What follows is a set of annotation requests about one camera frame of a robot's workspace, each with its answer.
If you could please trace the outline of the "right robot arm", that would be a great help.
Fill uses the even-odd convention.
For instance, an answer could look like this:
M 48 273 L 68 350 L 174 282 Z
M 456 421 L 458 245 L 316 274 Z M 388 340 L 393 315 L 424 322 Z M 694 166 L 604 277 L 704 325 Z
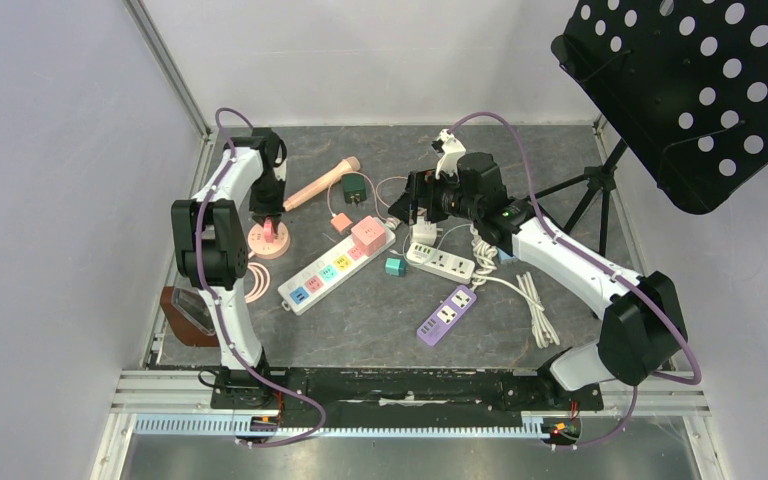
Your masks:
M 537 382 L 540 400 L 562 408 L 578 390 L 618 380 L 637 386 L 688 345 L 674 282 L 661 272 L 647 276 L 616 266 L 565 234 L 537 206 L 509 196 L 488 153 L 468 153 L 454 174 L 434 170 L 408 175 L 388 212 L 410 224 L 468 220 L 480 238 L 525 262 L 581 299 L 601 322 L 597 340 L 546 363 Z

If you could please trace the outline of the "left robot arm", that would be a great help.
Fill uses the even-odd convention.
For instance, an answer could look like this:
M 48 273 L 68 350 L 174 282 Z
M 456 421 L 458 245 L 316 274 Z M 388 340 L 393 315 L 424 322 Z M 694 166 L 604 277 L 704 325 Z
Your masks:
M 220 365 L 209 384 L 215 409 L 264 408 L 276 398 L 245 300 L 249 252 L 238 205 L 247 200 L 252 219 L 275 234 L 285 211 L 286 157 L 270 128 L 232 137 L 208 183 L 171 206 L 178 272 L 205 302 L 218 338 Z

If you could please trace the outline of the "pink cube socket adapter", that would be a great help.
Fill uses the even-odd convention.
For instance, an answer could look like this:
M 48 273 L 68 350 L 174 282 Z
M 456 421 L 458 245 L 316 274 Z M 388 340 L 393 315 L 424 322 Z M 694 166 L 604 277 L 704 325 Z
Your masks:
M 388 229 L 379 219 L 367 216 L 350 230 L 355 246 L 366 256 L 372 257 L 387 241 Z

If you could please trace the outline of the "coral plug adapter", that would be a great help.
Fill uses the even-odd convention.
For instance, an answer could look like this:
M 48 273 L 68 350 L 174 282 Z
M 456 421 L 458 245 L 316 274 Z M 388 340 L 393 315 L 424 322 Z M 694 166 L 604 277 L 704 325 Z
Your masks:
M 273 244 L 277 238 L 277 231 L 272 230 L 271 218 L 269 218 L 269 230 L 263 231 L 263 239 L 267 244 Z

